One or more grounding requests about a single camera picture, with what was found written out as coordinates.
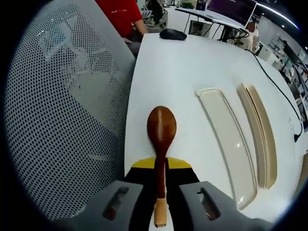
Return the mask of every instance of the white desk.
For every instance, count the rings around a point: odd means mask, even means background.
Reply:
[[[297,109],[279,72],[260,62]],[[128,104],[125,173],[136,161],[155,156],[146,123],[152,109],[164,105],[177,120],[177,134],[167,155],[187,161],[200,181],[207,180],[232,197],[218,142],[194,91],[210,87],[223,91],[242,127],[257,169],[253,137],[236,93],[242,81],[253,84],[259,92],[273,129],[278,162],[276,183],[269,190],[259,188],[254,201],[242,212],[251,218],[276,220],[290,204],[297,187],[304,140],[300,137],[294,144],[291,125],[296,132],[300,129],[296,115],[255,58],[227,43],[190,35],[185,41],[163,40],[158,34],[144,36]]]
[[[182,31],[185,34],[188,34],[191,21],[199,21],[201,23],[205,23],[211,26],[211,29],[208,32],[209,38],[220,39],[224,26],[215,23],[212,25],[212,22],[206,21],[203,18],[190,15],[181,11],[176,11],[175,9],[175,7],[165,8],[165,10],[168,12],[167,28],[175,29],[178,31]]]
[[[204,18],[204,19],[208,19],[213,23],[222,24],[224,26],[229,26],[229,27],[232,27],[238,30],[239,29],[245,30],[245,27],[242,24],[236,22],[235,20],[229,17],[226,17],[222,14],[219,14],[219,13],[216,13],[210,10],[200,11],[200,10],[195,10],[195,9],[184,9],[184,8],[177,8],[175,10],[189,13],[189,14],[192,14],[197,17]]]

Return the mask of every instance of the plastic tray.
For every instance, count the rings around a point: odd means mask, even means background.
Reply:
[[[257,183],[250,153],[239,123],[221,91],[197,92],[212,125],[229,174],[238,209],[245,208],[257,194]]]
[[[237,93],[242,101],[254,137],[258,184],[269,189],[277,178],[277,156],[270,121],[254,86],[241,84]]]

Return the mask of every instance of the office chair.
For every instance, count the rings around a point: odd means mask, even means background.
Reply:
[[[49,220],[69,218],[124,176],[135,58],[94,0],[54,0],[28,25],[9,69],[8,151]]]

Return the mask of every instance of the ceiling light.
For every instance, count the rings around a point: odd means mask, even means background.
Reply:
[[[273,13],[279,15],[281,18],[284,18],[284,19],[287,20],[289,23],[291,23],[293,26],[295,26],[297,29],[299,29],[298,26],[295,25],[295,23],[293,23],[290,19],[288,19],[286,16],[282,15],[281,13],[279,13],[279,12],[273,10],[272,8],[270,8],[270,7],[268,7],[268,6],[262,5],[262,4],[260,4],[260,3],[257,3],[257,5],[258,5],[258,6],[261,6],[261,7],[263,7],[263,8],[265,8],[265,9],[267,9],[267,10],[269,10],[269,11],[272,11]]]

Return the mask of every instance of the pants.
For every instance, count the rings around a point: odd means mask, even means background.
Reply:
[[[135,56],[135,58],[138,57],[140,45],[141,45],[140,42],[132,42],[132,43],[128,44],[128,48],[129,48],[130,51],[133,53],[133,55]]]
[[[128,48],[130,49],[130,51],[135,56],[135,58],[137,58],[138,53],[139,53],[139,49],[140,49],[140,45],[141,45],[141,41],[142,41],[142,36],[139,34],[138,31],[133,30],[131,35],[128,36],[127,39],[132,41],[132,43],[129,43],[127,45],[128,45]]]

